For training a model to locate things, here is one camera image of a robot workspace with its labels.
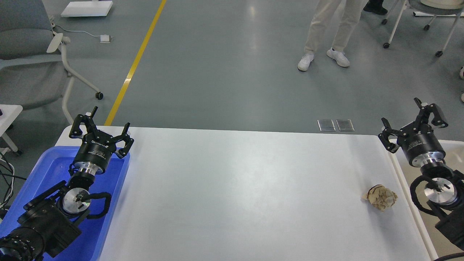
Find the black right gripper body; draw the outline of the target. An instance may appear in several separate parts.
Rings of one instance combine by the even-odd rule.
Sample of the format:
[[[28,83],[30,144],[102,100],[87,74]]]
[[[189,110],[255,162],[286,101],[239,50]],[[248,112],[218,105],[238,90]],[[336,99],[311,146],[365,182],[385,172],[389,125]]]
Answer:
[[[426,159],[442,161],[445,158],[446,153],[430,125],[406,125],[400,130],[402,134],[398,136],[397,144],[404,152],[409,165],[422,167]]]

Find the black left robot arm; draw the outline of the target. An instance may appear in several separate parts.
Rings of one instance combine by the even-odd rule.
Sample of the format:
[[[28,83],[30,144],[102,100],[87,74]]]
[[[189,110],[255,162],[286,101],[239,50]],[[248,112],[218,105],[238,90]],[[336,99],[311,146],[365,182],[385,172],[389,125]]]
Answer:
[[[2,261],[42,261],[44,254],[55,257],[81,235],[79,224],[103,218],[110,210],[109,192],[90,193],[96,175],[103,174],[112,155],[127,156],[134,139],[129,123],[118,136],[96,127],[94,107],[89,115],[75,117],[69,137],[82,144],[69,166],[70,179],[58,182],[24,205],[19,226],[1,238]]]

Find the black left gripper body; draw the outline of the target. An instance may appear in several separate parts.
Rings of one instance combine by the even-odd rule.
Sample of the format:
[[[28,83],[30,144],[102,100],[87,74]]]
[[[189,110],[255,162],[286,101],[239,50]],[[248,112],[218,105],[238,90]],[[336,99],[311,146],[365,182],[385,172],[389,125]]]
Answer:
[[[73,160],[74,167],[90,169],[92,175],[106,171],[116,145],[112,136],[106,133],[88,133],[82,137],[82,144]]]

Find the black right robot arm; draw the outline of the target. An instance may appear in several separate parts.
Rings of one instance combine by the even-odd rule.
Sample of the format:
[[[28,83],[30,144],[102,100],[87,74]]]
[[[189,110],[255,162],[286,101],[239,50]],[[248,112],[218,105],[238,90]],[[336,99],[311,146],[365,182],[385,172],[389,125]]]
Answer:
[[[411,201],[417,209],[439,219],[435,228],[459,249],[464,248],[464,187],[463,173],[446,165],[446,152],[434,134],[434,127],[446,128],[441,109],[418,98],[416,119],[393,129],[387,119],[378,134],[384,148],[390,153],[401,149],[412,167],[421,175],[409,187]]]

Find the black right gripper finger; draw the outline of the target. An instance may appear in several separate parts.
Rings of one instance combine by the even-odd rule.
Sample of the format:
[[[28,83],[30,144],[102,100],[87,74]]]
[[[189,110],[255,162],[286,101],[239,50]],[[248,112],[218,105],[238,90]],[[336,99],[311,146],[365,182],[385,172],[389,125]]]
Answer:
[[[448,127],[449,124],[445,120],[442,115],[442,111],[437,104],[428,104],[422,102],[419,98],[414,98],[413,100],[419,108],[419,114],[413,122],[414,128],[419,128],[423,125],[430,126],[430,124],[437,128]]]
[[[399,135],[401,135],[401,131],[399,131],[397,129],[393,129],[390,126],[390,123],[388,122],[388,120],[386,118],[381,118],[381,121],[382,121],[384,127],[383,127],[383,131],[380,134],[378,134],[378,138],[381,141],[381,143],[383,144],[384,148],[388,152],[396,153],[396,151],[399,149],[399,145],[395,144],[393,142],[390,142],[389,137],[390,136],[398,137]]]

